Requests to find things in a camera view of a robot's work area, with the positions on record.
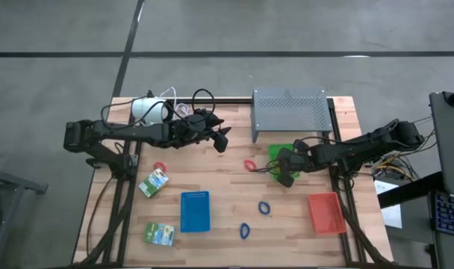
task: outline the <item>red plastic tray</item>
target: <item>red plastic tray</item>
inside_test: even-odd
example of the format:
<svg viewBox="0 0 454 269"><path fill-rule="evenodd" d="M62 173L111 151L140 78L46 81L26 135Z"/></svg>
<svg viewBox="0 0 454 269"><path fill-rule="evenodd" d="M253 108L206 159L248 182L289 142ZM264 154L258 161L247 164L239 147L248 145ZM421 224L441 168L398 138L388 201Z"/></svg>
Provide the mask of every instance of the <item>red plastic tray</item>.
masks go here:
<svg viewBox="0 0 454 269"><path fill-rule="evenodd" d="M336 193L311 194L308 197L308 207L317 234L336 235L346 232Z"/></svg>

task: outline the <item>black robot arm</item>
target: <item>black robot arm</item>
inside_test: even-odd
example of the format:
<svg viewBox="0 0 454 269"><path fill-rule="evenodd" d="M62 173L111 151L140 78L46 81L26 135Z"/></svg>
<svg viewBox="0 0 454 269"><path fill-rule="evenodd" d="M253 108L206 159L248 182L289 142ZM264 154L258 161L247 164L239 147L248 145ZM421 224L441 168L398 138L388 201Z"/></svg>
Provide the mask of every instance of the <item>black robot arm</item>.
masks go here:
<svg viewBox="0 0 454 269"><path fill-rule="evenodd" d="M66 124L63 147L70 152L85 152L93 156L86 160L89 165L98 167L99 164L107 164L113 176L123 179L130 173L132 160L128 155L115 153L102 145L104 139L140 141L163 149L178 149L212 139L214 148L224 152L228 143L226 134L231 128L213 130L223 122L205 109L196 109L193 114L179 120L150 126L81 120Z"/></svg>
<svg viewBox="0 0 454 269"><path fill-rule="evenodd" d="M358 172L361 165L378 161L391 151L413 151L424 142L413 123L393 120L386 126L351 140L336 144L309 146L305 139L293 142L294 150L281 149L277 155L280 169L279 183L285 187L293 184L292 172L315 172L338 165L339 176L351 176Z"/></svg>

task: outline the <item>green and white carton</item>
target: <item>green and white carton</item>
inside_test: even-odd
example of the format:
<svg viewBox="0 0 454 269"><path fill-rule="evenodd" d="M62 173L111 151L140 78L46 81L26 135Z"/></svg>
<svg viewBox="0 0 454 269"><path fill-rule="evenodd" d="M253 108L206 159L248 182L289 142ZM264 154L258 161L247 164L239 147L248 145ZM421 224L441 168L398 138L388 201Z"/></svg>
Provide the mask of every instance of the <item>green and white carton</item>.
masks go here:
<svg viewBox="0 0 454 269"><path fill-rule="evenodd" d="M147 223L144 229L144 242L172 246L174 239L174 226L162 223Z"/></svg>
<svg viewBox="0 0 454 269"><path fill-rule="evenodd" d="M147 179L144 179L143 183L139 184L139 189L147 196L152 197L157 193L165 184L169 181L169 178L160 168L152 172Z"/></svg>

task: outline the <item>blue plastic tray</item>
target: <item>blue plastic tray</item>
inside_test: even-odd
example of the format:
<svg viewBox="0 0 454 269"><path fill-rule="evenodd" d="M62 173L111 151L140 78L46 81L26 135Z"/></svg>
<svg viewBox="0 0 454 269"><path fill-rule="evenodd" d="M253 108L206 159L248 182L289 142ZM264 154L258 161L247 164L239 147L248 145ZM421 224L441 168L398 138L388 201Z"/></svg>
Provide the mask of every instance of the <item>blue plastic tray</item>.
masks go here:
<svg viewBox="0 0 454 269"><path fill-rule="evenodd" d="M208 191L181 194L181 232L207 232L211 229Z"/></svg>

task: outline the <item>wooden table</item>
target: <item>wooden table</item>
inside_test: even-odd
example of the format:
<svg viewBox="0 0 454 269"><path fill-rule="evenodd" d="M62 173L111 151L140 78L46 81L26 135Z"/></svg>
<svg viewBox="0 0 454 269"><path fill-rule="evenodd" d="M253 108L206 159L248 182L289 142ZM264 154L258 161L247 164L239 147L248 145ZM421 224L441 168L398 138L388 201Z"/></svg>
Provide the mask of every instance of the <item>wooden table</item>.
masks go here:
<svg viewBox="0 0 454 269"><path fill-rule="evenodd" d="M341 137L347 140L359 136L361 130L352 97L333 99ZM115 98L113 103L128 100L129 98ZM129 105L112 107L108 120L127 123L129 109ZM270 174L249 173L243 166L244 159L253 160L259 166L266 164L269 160L267 147L271 143L293 143L295 138L309 134L262 132L257 143L252 144L248 105L218 105L215 114L226 120L223 126L232 127L228 133L228 147L224 153L218 153L213 148L212 141L182 149L156 149L143 144L137 185L152 172L156 161L166 164L170 182L151 199L146 198L139 189L135 190L124 265L138 267L345 265L339 237L316 235L308 213L309 194L332 191L328 170L301 173L292 188L284 188L272 181ZM317 140L307 142L310 145L318 143ZM112 140L105 140L103 143L115 150ZM110 172L106 169L95 172L74 262L86 257L87 224L96 199L109 178ZM91 248L108 226L114 189L115 183L111 183L96 212L90 236ZM180 194L185 191L209 191L210 232L179 231ZM353 193L361 228L381 254L392 260L371 177L355 178ZM262 200L267 201L272 208L268 216L258 212L258 202ZM172 247L143 242L143 230L149 221L175 226ZM250 236L246 240L240 239L239 236L239 228L243 222L251 227ZM114 238L111 256L113 259L116 257L119 233L120 229ZM351 230L348 230L348 236L353 260L357 260Z"/></svg>

